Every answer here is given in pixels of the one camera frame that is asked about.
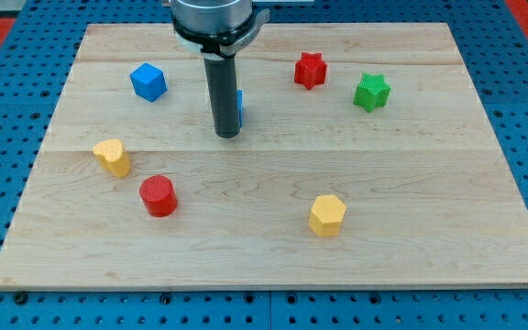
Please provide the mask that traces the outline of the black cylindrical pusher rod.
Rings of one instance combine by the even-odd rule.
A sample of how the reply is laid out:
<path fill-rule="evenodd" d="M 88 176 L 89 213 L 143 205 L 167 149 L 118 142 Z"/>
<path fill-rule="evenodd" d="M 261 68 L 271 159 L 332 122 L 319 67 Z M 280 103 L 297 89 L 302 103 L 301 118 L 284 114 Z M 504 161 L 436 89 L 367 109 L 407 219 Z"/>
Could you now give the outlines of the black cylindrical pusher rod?
<path fill-rule="evenodd" d="M 205 59 L 203 63 L 214 131 L 220 138 L 233 138 L 240 132 L 235 59 Z"/>

